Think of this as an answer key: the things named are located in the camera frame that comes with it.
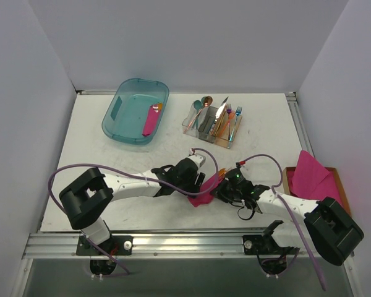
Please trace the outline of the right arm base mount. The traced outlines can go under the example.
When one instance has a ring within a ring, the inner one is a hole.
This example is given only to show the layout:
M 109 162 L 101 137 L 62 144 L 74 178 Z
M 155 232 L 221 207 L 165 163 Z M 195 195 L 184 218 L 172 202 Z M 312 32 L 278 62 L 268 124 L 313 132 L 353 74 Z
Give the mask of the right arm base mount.
M 247 256 L 282 256 L 296 253 L 296 248 L 279 247 L 268 235 L 244 235 L 242 242 L 244 254 Z

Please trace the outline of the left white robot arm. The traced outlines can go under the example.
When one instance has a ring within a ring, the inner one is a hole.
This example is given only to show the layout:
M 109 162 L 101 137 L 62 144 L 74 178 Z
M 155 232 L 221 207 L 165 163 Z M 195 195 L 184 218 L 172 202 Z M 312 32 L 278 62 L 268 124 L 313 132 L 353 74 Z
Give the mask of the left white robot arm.
M 205 178 L 199 169 L 205 157 L 194 154 L 177 165 L 154 168 L 133 178 L 104 174 L 90 168 L 70 183 L 59 194 L 59 199 L 74 230 L 88 236 L 91 248 L 98 254 L 107 254 L 113 246 L 111 232 L 101 218 L 110 202 L 133 197 L 169 196 L 175 189 L 190 193 L 200 191 Z

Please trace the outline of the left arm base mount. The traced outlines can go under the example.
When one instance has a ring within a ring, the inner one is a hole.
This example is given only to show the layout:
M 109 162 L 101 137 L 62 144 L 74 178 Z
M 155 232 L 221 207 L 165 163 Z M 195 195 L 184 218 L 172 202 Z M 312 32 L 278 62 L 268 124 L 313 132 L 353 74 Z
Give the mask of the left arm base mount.
M 131 235 L 111 235 L 98 246 L 111 256 L 130 256 L 132 254 L 133 237 Z M 85 235 L 80 235 L 75 254 L 77 256 L 102 256 L 103 254 L 93 247 Z

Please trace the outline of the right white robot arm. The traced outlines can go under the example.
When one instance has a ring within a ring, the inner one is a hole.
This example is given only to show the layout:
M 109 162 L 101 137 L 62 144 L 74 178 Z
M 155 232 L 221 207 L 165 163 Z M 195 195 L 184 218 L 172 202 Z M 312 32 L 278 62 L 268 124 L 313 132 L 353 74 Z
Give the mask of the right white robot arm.
M 307 200 L 274 192 L 268 186 L 252 184 L 238 168 L 228 171 L 210 194 L 283 222 L 298 223 L 308 245 L 333 265 L 342 265 L 364 238 L 359 225 L 335 199 Z

